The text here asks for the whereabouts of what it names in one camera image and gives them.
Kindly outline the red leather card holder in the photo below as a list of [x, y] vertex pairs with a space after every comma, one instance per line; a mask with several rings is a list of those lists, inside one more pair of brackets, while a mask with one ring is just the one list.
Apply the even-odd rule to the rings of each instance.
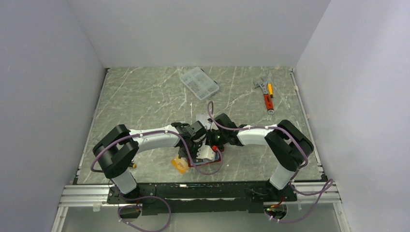
[[217, 159], [215, 161], [205, 161], [205, 160], [200, 160], [200, 159], [196, 158], [196, 159], [192, 159], [192, 161], [189, 161], [189, 166], [190, 167], [193, 167], [194, 165], [202, 166], [202, 165], [207, 165], [207, 164], [211, 164], [211, 163], [215, 163], [215, 162], [220, 162], [221, 161], [221, 155], [220, 155], [220, 153], [218, 153], [218, 154], [219, 154], [219, 159]]

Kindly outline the single gold credit card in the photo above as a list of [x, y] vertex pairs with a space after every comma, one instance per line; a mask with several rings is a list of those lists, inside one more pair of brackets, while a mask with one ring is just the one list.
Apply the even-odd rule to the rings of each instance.
[[170, 163], [180, 174], [184, 174], [190, 168], [188, 160], [184, 157], [180, 158], [179, 155], [176, 155]]

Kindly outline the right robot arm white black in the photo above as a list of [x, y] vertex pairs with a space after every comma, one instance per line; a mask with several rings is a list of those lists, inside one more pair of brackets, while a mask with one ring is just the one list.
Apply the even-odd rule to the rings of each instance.
[[235, 146], [264, 145], [275, 155], [278, 166], [268, 179], [266, 194], [273, 201], [285, 194], [288, 183], [308, 164], [314, 151], [313, 143], [290, 121], [282, 120], [270, 126], [241, 125], [239, 127], [225, 114], [209, 117], [222, 136], [222, 143]]

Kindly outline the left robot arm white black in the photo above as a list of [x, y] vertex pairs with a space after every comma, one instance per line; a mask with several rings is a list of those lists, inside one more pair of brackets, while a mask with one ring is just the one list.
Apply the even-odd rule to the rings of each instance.
[[197, 141], [206, 135], [204, 125], [174, 122], [163, 128], [130, 130], [124, 124], [115, 126], [94, 147], [93, 154], [107, 179], [119, 188], [120, 197], [127, 203], [138, 199], [139, 187], [128, 169], [137, 153], [162, 147], [179, 147], [184, 154], [194, 156]]

